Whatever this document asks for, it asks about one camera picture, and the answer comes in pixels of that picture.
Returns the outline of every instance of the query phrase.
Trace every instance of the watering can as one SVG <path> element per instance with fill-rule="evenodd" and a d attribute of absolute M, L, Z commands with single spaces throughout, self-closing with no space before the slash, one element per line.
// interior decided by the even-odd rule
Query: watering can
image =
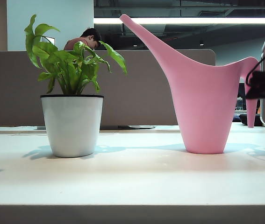
<path fill-rule="evenodd" d="M 120 20 L 143 41 L 162 68 L 186 150 L 197 154 L 223 153 L 239 79 L 245 79 L 258 60 L 247 57 L 224 66 L 202 64 L 179 53 L 126 14 Z M 246 99 L 246 107 L 248 127 L 254 127 L 257 100 Z"/>

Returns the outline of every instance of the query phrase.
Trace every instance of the green leaf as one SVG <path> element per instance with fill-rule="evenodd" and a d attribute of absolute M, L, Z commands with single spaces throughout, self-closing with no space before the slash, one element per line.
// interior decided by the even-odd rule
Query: green leaf
<path fill-rule="evenodd" d="M 58 77 L 57 81 L 58 81 L 58 83 L 59 83 L 59 85 L 60 85 L 60 87 L 62 89 L 63 94 L 67 94 L 68 92 L 66 90 L 66 83 L 64 82 L 64 80 L 62 78 Z"/>
<path fill-rule="evenodd" d="M 81 57 L 84 57 L 84 52 L 85 52 L 85 44 L 82 42 L 82 41 L 78 41 L 74 44 L 73 46 L 73 51 L 81 56 Z"/>
<path fill-rule="evenodd" d="M 49 42 L 39 42 L 33 46 L 33 53 L 41 59 L 47 59 L 55 52 L 57 52 L 57 47 Z"/>
<path fill-rule="evenodd" d="M 84 90 L 85 86 L 90 83 L 91 81 L 89 79 L 84 79 L 79 83 L 79 87 L 77 88 L 76 94 L 81 94 Z"/>
<path fill-rule="evenodd" d="M 71 84 L 70 84 L 70 77 L 69 77 L 69 73 L 68 73 L 68 70 L 67 70 L 67 66 L 66 65 L 63 65 L 63 71 L 61 73 L 61 77 L 65 83 L 65 89 L 67 91 L 67 94 L 70 94 L 70 92 L 72 91 L 71 89 Z"/>
<path fill-rule="evenodd" d="M 42 59 L 42 58 L 40 58 L 40 62 L 41 62 L 42 67 L 45 68 L 45 70 L 48 71 L 49 73 L 58 74 L 61 72 L 57 64 L 51 64 L 46 59 Z"/>
<path fill-rule="evenodd" d="M 98 68 L 97 64 L 82 64 L 81 70 L 83 72 L 83 75 L 87 76 L 88 79 L 92 79 L 94 76 L 97 77 L 97 71 L 98 69 L 95 70 L 95 66 Z"/>
<path fill-rule="evenodd" d="M 99 84 L 97 82 L 97 78 L 93 77 L 91 82 L 94 84 L 96 92 L 99 92 L 100 91 L 100 86 L 99 86 Z"/>
<path fill-rule="evenodd" d="M 73 92 L 76 92 L 77 84 L 79 81 L 79 76 L 75 70 L 75 67 L 72 63 L 68 63 L 68 72 L 70 77 L 70 85 Z"/>
<path fill-rule="evenodd" d="M 35 36 L 42 36 L 46 31 L 50 29 L 55 29 L 60 32 L 57 28 L 49 26 L 48 24 L 41 23 L 35 28 Z"/>
<path fill-rule="evenodd" d="M 55 80 L 56 80 L 55 77 L 52 77 L 52 78 L 50 79 L 50 81 L 49 81 L 49 83 L 48 83 L 48 91 L 47 91 L 46 94 L 52 92 L 52 90 L 53 90 L 53 88 L 54 88 Z"/>
<path fill-rule="evenodd" d="M 126 63 L 125 63 L 125 59 L 123 58 L 123 56 L 120 55 L 118 52 L 116 52 L 107 43 L 104 43 L 102 41 L 99 41 L 99 42 L 106 48 L 108 55 L 111 56 L 118 63 L 118 65 L 122 68 L 123 72 L 127 74 Z"/>
<path fill-rule="evenodd" d="M 89 46 L 86 46 L 86 45 L 85 45 L 85 49 L 86 49 L 88 52 L 90 52 L 90 54 L 91 54 L 93 57 L 96 57 L 96 56 L 97 56 L 96 53 L 95 53 L 95 51 L 93 51 Z"/>
<path fill-rule="evenodd" d="M 42 72 L 42 73 L 39 75 L 38 81 L 43 81 L 43 80 L 49 79 L 49 78 L 51 78 L 52 76 L 53 76 L 53 75 L 50 74 L 50 73 Z"/>
<path fill-rule="evenodd" d="M 30 18 L 30 23 L 29 25 L 24 29 L 25 32 L 25 48 L 26 48 L 26 52 L 29 56 L 30 61 L 32 62 L 32 64 L 34 66 L 36 66 L 37 68 L 40 68 L 38 62 L 37 62 L 37 57 L 36 55 L 34 55 L 33 53 L 33 43 L 34 43 L 34 32 L 33 32 L 33 24 L 35 23 L 35 18 L 36 18 L 36 14 L 32 15 L 32 17 Z"/>
<path fill-rule="evenodd" d="M 100 63 L 105 63 L 105 64 L 107 65 L 107 69 L 108 69 L 108 71 L 111 72 L 111 71 L 110 71 L 110 65 L 109 65 L 109 63 L 108 63 L 107 61 L 105 61 L 103 58 L 100 58 L 100 59 L 98 60 L 98 62 L 100 62 Z"/>
<path fill-rule="evenodd" d="M 60 50 L 60 51 L 57 51 L 51 54 L 48 58 L 48 62 L 58 63 L 58 62 L 63 61 L 65 63 L 68 63 L 76 59 L 77 59 L 77 56 L 70 54 L 68 51 Z"/>
<path fill-rule="evenodd" d="M 86 64 L 96 64 L 101 58 L 94 53 L 94 55 L 89 55 L 88 57 L 86 57 L 85 59 L 85 63 Z"/>

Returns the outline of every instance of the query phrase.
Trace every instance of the ceiling light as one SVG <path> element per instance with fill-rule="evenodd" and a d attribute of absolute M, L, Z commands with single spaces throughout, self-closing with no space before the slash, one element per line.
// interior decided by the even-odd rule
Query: ceiling light
<path fill-rule="evenodd" d="M 139 24 L 265 24 L 265 18 L 132 18 Z M 94 18 L 95 24 L 122 24 L 119 18 Z"/>

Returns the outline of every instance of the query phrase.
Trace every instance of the person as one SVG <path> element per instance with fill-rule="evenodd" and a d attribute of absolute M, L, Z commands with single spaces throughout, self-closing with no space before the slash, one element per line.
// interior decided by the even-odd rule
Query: person
<path fill-rule="evenodd" d="M 86 29 L 80 37 L 76 37 L 72 40 L 69 40 L 64 47 L 64 50 L 73 50 L 73 46 L 78 41 L 82 41 L 84 44 L 89 46 L 91 49 L 98 48 L 101 44 L 101 35 L 94 28 Z"/>

